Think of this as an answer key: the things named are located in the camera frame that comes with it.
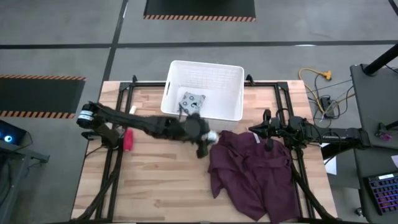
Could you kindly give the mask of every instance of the white plastic basket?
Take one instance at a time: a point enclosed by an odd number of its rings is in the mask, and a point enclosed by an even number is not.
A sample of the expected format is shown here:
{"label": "white plastic basket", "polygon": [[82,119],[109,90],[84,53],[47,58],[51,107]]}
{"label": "white plastic basket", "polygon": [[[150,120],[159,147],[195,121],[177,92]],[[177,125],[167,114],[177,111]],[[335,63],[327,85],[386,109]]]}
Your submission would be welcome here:
{"label": "white plastic basket", "polygon": [[210,129],[232,131],[243,117],[244,70],[242,67],[212,63],[171,63],[160,109],[178,116],[185,92],[205,95],[200,116]]}

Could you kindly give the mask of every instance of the wooden table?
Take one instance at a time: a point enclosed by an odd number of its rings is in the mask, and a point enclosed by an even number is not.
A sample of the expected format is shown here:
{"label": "wooden table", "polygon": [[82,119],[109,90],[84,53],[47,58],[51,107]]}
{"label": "wooden table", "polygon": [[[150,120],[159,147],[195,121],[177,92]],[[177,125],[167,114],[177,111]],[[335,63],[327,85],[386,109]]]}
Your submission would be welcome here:
{"label": "wooden table", "polygon": [[[289,84],[294,114],[311,120],[312,113],[303,81],[284,82]],[[115,108],[119,83],[104,82],[99,102]],[[163,88],[135,88],[132,105],[137,106],[136,114],[162,114],[162,95]],[[243,120],[234,132],[245,132],[248,127],[261,123],[266,108],[275,115],[277,105],[274,89],[246,87]],[[99,145],[100,141],[90,142],[88,152]],[[225,190],[216,199],[212,197],[207,173],[209,157],[197,159],[195,151],[196,146],[190,143],[153,139],[142,131],[134,130],[134,149],[123,155],[114,222],[253,222],[235,210]],[[81,215],[98,193],[105,157],[106,150],[101,149],[85,160],[72,218]],[[326,210],[336,217],[320,148],[308,145],[303,158],[312,192]],[[299,192],[303,213],[307,217],[301,189]],[[265,215],[259,221],[269,222],[269,218]]]}

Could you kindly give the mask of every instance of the purple cloth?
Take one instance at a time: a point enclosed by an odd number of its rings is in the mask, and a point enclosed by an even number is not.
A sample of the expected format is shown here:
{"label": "purple cloth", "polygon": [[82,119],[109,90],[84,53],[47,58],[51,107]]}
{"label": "purple cloth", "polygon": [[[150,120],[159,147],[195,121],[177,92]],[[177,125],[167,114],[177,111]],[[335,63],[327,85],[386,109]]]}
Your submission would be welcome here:
{"label": "purple cloth", "polygon": [[289,150],[279,141],[270,152],[265,146],[266,141],[257,143],[253,133],[221,132],[210,150],[213,196],[226,189],[235,208],[255,221],[267,212],[272,223],[298,218]]}

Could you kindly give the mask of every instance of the computer keyboard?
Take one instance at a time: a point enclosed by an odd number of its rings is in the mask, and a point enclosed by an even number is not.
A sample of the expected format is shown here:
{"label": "computer keyboard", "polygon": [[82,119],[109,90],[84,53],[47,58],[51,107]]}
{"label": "computer keyboard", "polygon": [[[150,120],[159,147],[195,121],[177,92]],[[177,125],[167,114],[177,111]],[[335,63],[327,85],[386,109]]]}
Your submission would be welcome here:
{"label": "computer keyboard", "polygon": [[365,178],[380,215],[398,212],[398,173]]}

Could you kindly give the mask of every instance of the metal pole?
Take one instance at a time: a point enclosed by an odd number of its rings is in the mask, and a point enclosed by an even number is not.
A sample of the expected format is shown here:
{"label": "metal pole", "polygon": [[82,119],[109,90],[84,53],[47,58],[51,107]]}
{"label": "metal pole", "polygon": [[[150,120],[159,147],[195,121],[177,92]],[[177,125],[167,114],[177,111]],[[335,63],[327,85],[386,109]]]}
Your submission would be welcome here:
{"label": "metal pole", "polygon": [[377,74],[374,74],[375,72],[377,72],[383,66],[387,65],[397,56],[398,56],[398,44],[395,44],[387,52],[385,52],[379,58],[373,61],[370,65],[363,68],[363,72],[369,76],[376,76]]}

